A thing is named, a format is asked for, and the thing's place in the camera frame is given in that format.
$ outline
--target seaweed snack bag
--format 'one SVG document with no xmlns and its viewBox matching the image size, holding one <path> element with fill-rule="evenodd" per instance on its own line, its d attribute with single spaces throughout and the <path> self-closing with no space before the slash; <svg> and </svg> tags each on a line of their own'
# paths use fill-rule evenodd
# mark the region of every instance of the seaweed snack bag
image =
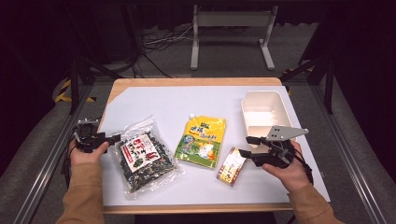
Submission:
<svg viewBox="0 0 396 224">
<path fill-rule="evenodd" d="M 215 168 L 218 163 L 225 126 L 225 119 L 191 115 L 177 145 L 175 157 Z"/>
<path fill-rule="evenodd" d="M 114 154 L 126 180 L 127 199 L 172 182 L 183 171 L 163 143 L 154 117 L 124 128 Z"/>
</svg>

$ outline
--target tan sleeve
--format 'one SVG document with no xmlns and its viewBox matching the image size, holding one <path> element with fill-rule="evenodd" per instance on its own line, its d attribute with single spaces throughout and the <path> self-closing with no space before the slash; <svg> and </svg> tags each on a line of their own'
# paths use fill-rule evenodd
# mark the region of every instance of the tan sleeve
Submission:
<svg viewBox="0 0 396 224">
<path fill-rule="evenodd" d="M 82 163 L 72 166 L 71 172 L 64 213 L 56 223 L 105 223 L 101 165 Z"/>
<path fill-rule="evenodd" d="M 332 207 L 312 185 L 289 193 L 288 196 L 299 224 L 342 223 L 334 216 Z"/>
</svg>

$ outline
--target snack box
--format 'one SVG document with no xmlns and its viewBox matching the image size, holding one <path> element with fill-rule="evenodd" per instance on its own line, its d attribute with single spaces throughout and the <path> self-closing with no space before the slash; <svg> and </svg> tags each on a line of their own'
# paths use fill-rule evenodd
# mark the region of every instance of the snack box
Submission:
<svg viewBox="0 0 396 224">
<path fill-rule="evenodd" d="M 239 149 L 232 147 L 218 171 L 217 179 L 232 187 L 245 160 L 246 158 L 241 157 L 239 154 Z"/>
</svg>

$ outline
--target white plastic container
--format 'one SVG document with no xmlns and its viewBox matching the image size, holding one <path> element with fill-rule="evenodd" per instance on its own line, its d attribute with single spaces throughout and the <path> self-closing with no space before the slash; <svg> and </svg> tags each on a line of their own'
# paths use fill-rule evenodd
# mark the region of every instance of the white plastic container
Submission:
<svg viewBox="0 0 396 224">
<path fill-rule="evenodd" d="M 241 104 L 247 136 L 265 137 L 273 125 L 291 127 L 288 112 L 277 91 L 248 91 Z"/>
</svg>

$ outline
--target white tabletop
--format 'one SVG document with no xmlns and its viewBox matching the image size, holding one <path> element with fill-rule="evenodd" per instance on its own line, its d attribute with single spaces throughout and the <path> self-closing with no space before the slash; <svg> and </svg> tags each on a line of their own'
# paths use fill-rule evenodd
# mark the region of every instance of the white tabletop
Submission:
<svg viewBox="0 0 396 224">
<path fill-rule="evenodd" d="M 283 86 L 132 87 L 116 97 L 107 105 L 102 118 L 100 132 L 106 132 L 107 136 L 154 116 L 162 140 L 174 153 L 191 113 L 226 119 L 227 126 L 215 169 L 179 161 L 185 172 L 183 176 L 159 189 L 138 195 L 134 200 L 126 200 L 124 196 L 123 174 L 120 164 L 111 155 L 114 149 L 111 147 L 101 159 L 105 207 L 288 203 L 287 191 L 280 181 L 261 167 L 256 167 L 251 160 L 245 162 L 233 187 L 216 179 L 217 171 L 231 147 L 248 148 L 241 108 L 241 101 L 248 91 L 277 91 L 292 127 L 301 128 Z M 329 202 L 328 192 L 306 138 L 299 136 L 296 141 L 302 146 L 304 158 L 313 169 L 315 188 Z"/>
</svg>

